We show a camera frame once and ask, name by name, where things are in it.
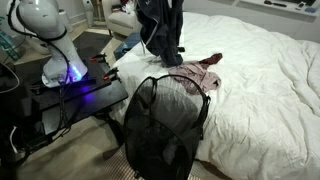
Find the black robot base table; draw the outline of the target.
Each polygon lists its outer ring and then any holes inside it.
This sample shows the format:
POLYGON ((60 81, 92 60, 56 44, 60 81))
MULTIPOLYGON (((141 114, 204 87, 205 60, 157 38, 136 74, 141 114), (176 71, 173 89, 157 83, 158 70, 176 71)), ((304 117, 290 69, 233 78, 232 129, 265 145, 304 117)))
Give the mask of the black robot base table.
POLYGON ((35 114, 41 117, 45 135, 53 135, 128 97, 117 76, 112 75, 112 79, 106 81, 102 79, 102 76, 111 70, 106 62, 85 60, 85 65, 88 67, 87 74, 80 82, 74 82, 66 87, 64 105, 67 120, 64 124, 59 117, 59 88, 48 88, 41 82, 41 70, 47 61, 48 59, 42 59, 15 67, 26 89, 26 97, 36 105, 35 114))

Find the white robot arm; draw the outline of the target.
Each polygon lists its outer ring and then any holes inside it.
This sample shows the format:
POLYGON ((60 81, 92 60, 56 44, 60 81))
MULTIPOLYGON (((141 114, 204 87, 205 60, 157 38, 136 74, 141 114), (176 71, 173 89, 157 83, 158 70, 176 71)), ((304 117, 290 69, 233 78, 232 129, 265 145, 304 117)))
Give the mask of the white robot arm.
POLYGON ((88 69, 67 34, 56 0, 9 0, 7 17, 13 31, 47 45, 51 58, 43 66, 45 86, 79 82, 86 75, 88 69))

